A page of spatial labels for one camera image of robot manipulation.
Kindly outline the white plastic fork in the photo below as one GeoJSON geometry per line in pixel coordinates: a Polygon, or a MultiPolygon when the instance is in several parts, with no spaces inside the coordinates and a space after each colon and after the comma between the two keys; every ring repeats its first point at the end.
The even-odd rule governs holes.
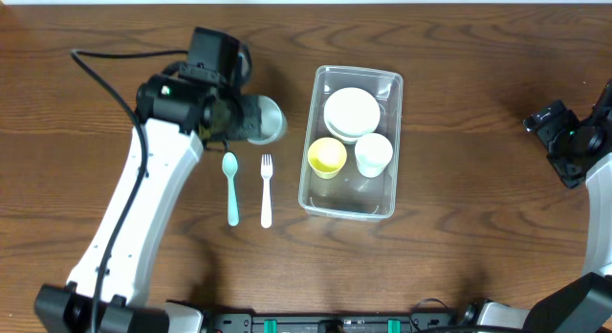
{"type": "Polygon", "coordinates": [[[263,193],[261,205],[261,226],[268,229],[273,223],[271,179],[273,176],[273,158],[271,154],[264,154],[261,160],[261,171],[263,180],[263,193]]]}

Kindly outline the yellow plastic cup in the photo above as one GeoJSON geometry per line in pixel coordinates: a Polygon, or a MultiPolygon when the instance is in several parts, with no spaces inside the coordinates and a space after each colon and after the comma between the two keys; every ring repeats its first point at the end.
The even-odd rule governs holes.
{"type": "Polygon", "coordinates": [[[315,140],[308,148],[307,161],[316,176],[329,180],[339,174],[347,161],[344,144],[331,137],[315,140]]]}

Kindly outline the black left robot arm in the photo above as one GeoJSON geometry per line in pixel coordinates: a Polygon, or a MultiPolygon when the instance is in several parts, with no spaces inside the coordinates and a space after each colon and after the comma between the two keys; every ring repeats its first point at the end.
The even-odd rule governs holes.
{"type": "Polygon", "coordinates": [[[209,142],[260,136],[263,97],[234,84],[155,75],[136,96],[137,123],[98,230],[63,287],[44,285],[34,312],[49,332],[200,332],[203,311],[149,308],[155,258],[179,194],[209,142]]]}

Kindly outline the white plastic cup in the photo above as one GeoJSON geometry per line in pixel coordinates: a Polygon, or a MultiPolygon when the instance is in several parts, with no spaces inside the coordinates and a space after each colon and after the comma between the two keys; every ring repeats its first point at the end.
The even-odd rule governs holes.
{"type": "Polygon", "coordinates": [[[355,156],[360,174],[374,178],[383,173],[393,157],[393,146],[382,134],[369,133],[355,144],[355,156]]]}

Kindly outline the mint green plastic spoon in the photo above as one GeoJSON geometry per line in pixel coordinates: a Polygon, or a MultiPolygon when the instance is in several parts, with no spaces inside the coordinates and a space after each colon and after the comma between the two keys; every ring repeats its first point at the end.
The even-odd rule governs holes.
{"type": "Polygon", "coordinates": [[[222,160],[222,170],[228,181],[228,223],[237,226],[240,221],[234,177],[238,171],[238,161],[232,152],[227,152],[222,160]]]}

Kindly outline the white plastic bowl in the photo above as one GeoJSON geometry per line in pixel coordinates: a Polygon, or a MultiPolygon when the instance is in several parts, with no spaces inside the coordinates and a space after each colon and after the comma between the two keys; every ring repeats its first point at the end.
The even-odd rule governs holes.
{"type": "Polygon", "coordinates": [[[328,130],[346,136],[357,137],[374,132],[381,115],[376,99],[355,87],[339,89],[323,105],[323,121],[328,130]]]}

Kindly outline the grey plastic cup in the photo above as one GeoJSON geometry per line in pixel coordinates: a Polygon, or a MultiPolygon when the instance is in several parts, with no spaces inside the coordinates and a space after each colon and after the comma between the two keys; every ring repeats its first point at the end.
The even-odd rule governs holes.
{"type": "Polygon", "coordinates": [[[287,120],[276,102],[266,96],[256,96],[261,109],[261,135],[249,138],[250,144],[264,145],[278,142],[287,130],[287,120]]]}

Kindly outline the grey plastic bowl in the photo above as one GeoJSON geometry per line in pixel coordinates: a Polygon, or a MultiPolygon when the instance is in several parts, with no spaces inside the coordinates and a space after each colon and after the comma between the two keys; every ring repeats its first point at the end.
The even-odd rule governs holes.
{"type": "Polygon", "coordinates": [[[353,137],[353,136],[346,136],[343,135],[335,130],[331,130],[330,133],[337,139],[339,139],[341,142],[343,142],[344,144],[355,144],[360,138],[361,136],[357,136],[357,137],[353,137]]]}

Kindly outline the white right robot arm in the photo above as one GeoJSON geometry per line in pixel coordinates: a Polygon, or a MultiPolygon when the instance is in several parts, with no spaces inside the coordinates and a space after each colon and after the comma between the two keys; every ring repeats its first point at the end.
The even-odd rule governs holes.
{"type": "Polygon", "coordinates": [[[459,326],[465,332],[596,332],[611,318],[611,92],[605,89],[583,120],[557,100],[523,124],[542,142],[565,187],[587,187],[581,277],[530,310],[494,301],[471,307],[459,326]]]}

